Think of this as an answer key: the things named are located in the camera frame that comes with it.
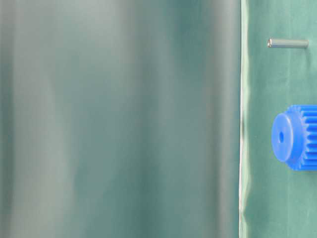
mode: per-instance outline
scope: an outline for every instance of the green fabric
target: green fabric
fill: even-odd
[[[317,2],[242,1],[240,237],[316,237],[317,172],[294,172],[271,147],[275,116],[317,104]],[[270,37],[308,39],[305,49],[269,49]]]
[[[1,238],[238,236],[239,1],[0,3]]]

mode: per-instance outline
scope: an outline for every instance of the green backdrop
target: green backdrop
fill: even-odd
[[[238,236],[239,1],[0,3],[1,237]]]
[[[242,1],[243,156],[240,237],[316,237],[316,172],[294,172],[271,148],[275,116],[317,104],[313,0]],[[308,39],[307,49],[269,49],[268,38]]]

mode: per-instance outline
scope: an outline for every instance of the teal surface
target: teal surface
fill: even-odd
[[[2,238],[237,237],[238,1],[0,2]]]
[[[242,2],[243,156],[240,237],[316,237],[317,172],[295,172],[271,147],[275,116],[317,104],[317,2]],[[305,49],[269,49],[270,37],[308,39]]]

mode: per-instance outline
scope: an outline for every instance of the metal pin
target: metal pin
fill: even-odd
[[[307,48],[308,40],[287,40],[269,38],[267,47],[269,48]]]

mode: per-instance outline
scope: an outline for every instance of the blue plastic gear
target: blue plastic gear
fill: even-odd
[[[292,105],[277,115],[271,140],[277,159],[291,169],[317,170],[317,105]]]

